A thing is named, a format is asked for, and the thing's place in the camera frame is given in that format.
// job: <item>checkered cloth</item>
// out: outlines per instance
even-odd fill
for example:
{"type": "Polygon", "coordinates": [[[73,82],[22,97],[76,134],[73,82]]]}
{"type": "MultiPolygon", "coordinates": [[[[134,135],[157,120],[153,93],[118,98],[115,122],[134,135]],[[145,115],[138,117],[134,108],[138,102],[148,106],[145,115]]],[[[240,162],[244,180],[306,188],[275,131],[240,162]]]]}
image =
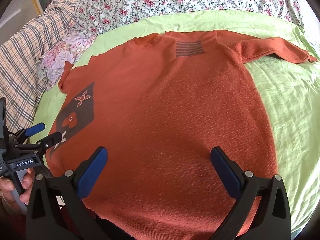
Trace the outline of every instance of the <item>checkered cloth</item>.
{"type": "Polygon", "coordinates": [[[77,1],[53,0],[43,14],[0,46],[0,98],[6,97],[9,131],[31,126],[46,88],[46,83],[38,78],[35,64],[69,33],[77,1]]]}

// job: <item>human hand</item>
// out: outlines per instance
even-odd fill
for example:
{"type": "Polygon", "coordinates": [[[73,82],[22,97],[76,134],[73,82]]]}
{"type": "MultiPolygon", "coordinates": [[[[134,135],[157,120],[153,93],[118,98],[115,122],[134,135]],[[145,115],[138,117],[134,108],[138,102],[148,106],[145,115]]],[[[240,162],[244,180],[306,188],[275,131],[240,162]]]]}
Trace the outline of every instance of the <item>human hand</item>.
{"type": "MultiPolygon", "coordinates": [[[[27,205],[29,203],[34,178],[35,178],[35,172],[33,168],[27,169],[27,174],[24,175],[22,179],[22,186],[25,189],[25,192],[20,195],[20,200],[27,205]]],[[[15,211],[19,212],[20,207],[16,203],[16,201],[14,200],[10,192],[13,189],[14,189],[14,185],[10,179],[5,177],[0,178],[0,190],[2,191],[2,197],[10,207],[12,207],[15,211]]]]}

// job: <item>white wall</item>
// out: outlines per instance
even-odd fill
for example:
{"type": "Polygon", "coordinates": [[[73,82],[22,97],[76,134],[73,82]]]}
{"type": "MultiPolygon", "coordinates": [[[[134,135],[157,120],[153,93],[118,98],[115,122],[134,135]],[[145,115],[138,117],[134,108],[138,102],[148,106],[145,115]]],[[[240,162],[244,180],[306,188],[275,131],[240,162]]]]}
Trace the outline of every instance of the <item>white wall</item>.
{"type": "Polygon", "coordinates": [[[0,19],[0,45],[36,16],[32,0],[12,0],[0,19]]]}

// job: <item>blue pad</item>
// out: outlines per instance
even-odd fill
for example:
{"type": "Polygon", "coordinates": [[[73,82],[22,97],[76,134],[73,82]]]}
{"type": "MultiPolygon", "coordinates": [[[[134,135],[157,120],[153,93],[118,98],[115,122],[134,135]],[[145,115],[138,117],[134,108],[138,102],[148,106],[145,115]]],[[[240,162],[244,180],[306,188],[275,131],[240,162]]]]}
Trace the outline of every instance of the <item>blue pad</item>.
{"type": "Polygon", "coordinates": [[[38,123],[38,124],[36,124],[36,125],[28,128],[28,129],[26,130],[26,132],[25,132],[25,136],[31,137],[31,136],[33,136],[33,135],[35,135],[35,134],[43,131],[44,129],[45,129],[44,123],[43,123],[43,122],[38,123]]]}
{"type": "Polygon", "coordinates": [[[238,177],[234,174],[231,167],[217,151],[213,148],[211,150],[211,163],[217,171],[226,191],[231,198],[236,200],[241,198],[241,182],[238,177]]]}
{"type": "Polygon", "coordinates": [[[82,177],[78,181],[77,195],[79,199],[89,196],[94,184],[99,178],[104,166],[108,160],[108,152],[106,148],[102,148],[93,162],[89,165],[82,177]]]}

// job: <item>gray handle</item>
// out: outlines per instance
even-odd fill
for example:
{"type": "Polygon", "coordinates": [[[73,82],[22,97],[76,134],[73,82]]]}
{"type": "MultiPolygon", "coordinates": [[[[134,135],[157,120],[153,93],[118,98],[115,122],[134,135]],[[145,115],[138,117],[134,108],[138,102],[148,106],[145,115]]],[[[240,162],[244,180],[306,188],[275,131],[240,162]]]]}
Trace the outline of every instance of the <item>gray handle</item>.
{"type": "MultiPolygon", "coordinates": [[[[24,177],[24,175],[27,174],[27,170],[22,170],[22,171],[17,171],[17,175],[19,177],[20,183],[22,183],[22,179],[24,177]]],[[[20,209],[21,209],[21,213],[23,214],[27,214],[27,206],[25,203],[23,203],[20,200],[20,196],[18,191],[16,190],[16,188],[14,188],[14,190],[11,191],[11,195],[13,196],[14,200],[17,202],[17,204],[19,205],[20,209]]]]}

